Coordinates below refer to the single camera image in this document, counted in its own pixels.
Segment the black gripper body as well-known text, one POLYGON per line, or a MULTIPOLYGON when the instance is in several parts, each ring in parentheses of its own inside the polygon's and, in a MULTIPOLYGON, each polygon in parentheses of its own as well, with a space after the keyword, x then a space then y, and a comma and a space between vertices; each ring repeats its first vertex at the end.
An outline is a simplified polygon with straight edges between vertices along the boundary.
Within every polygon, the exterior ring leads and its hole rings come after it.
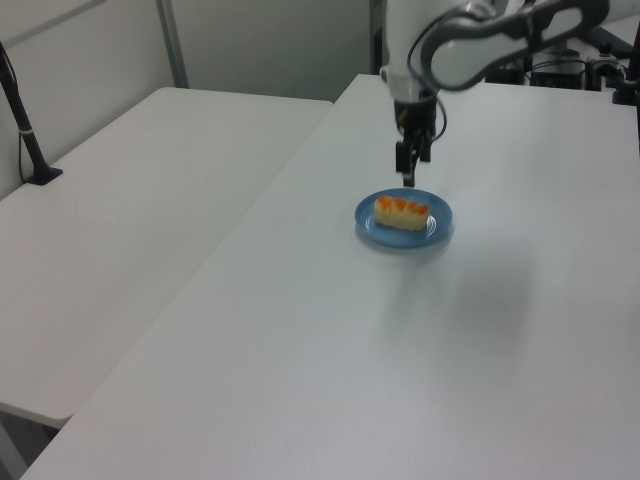
POLYGON ((431 143, 436 138, 437 97, 430 90, 420 92, 414 103, 395 100, 396 127, 404 139, 419 139, 431 143))

